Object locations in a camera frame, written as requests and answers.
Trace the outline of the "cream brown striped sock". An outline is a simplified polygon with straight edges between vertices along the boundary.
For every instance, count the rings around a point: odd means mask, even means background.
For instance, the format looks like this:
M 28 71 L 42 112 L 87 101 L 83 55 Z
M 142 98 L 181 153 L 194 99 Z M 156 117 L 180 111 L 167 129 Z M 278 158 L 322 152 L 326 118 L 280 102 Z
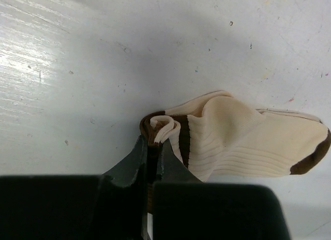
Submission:
M 330 148 L 330 130 L 309 114 L 254 109 L 226 91 L 197 97 L 140 121 L 155 165 L 164 142 L 197 179 L 215 175 L 282 177 L 314 168 Z

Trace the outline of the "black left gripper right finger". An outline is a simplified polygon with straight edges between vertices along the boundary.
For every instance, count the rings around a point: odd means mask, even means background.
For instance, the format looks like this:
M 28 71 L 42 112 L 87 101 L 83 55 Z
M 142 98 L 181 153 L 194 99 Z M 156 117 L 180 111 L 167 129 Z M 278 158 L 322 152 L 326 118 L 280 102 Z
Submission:
M 198 239 L 203 235 L 190 201 L 199 183 L 175 156 L 170 141 L 163 143 L 153 185 L 153 239 Z

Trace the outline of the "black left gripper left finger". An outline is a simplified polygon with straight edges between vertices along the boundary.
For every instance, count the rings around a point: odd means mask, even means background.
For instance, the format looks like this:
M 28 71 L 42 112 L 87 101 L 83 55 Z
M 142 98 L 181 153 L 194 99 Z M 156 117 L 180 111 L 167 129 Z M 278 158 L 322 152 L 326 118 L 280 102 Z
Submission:
M 97 239 L 149 239 L 147 232 L 147 143 L 102 175 L 97 203 Z

